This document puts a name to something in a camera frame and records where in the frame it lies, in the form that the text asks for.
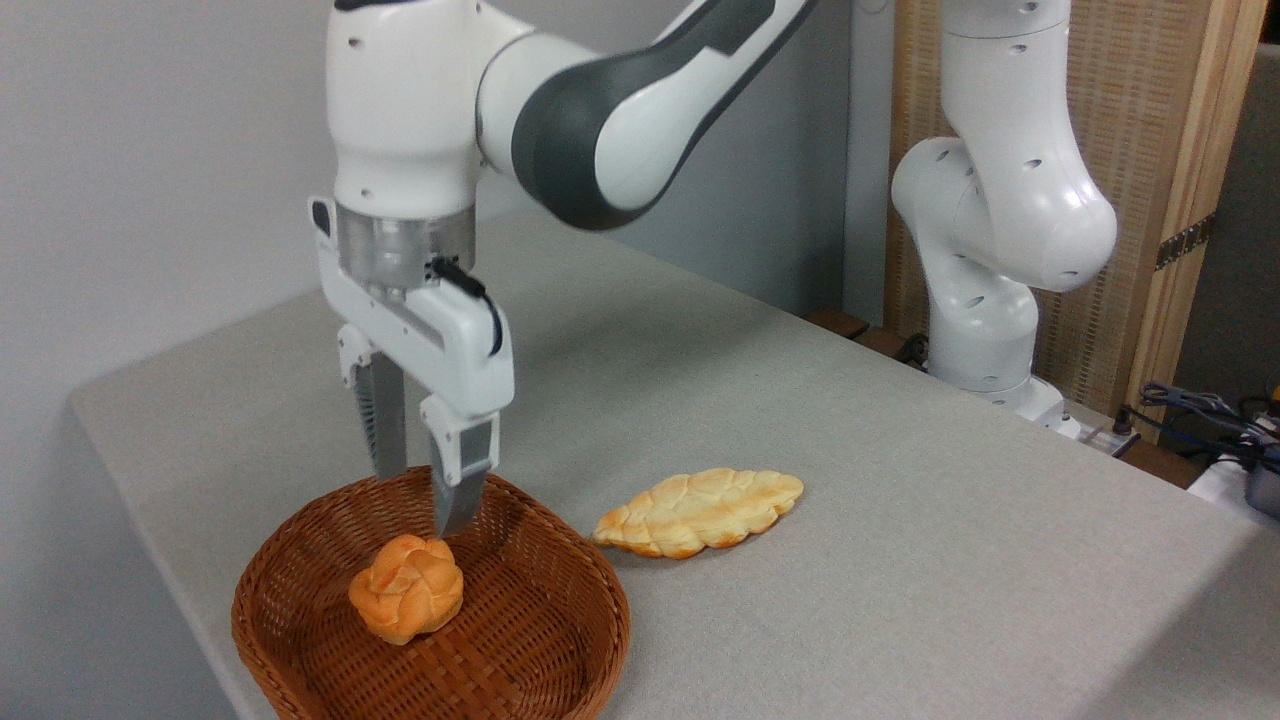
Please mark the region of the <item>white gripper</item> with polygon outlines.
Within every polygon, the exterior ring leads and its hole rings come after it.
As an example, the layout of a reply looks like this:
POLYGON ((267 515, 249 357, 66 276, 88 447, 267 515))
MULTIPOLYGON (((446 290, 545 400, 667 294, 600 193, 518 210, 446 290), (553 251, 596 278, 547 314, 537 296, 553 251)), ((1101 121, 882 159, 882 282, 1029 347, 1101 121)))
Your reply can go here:
POLYGON ((323 292, 344 324, 340 378, 355 395, 378 479, 407 469, 404 374, 429 392, 435 534, 475 519, 499 462, 500 415, 515 396, 509 325, 447 249, 474 250, 474 214, 438 222, 365 217, 311 199, 323 292))

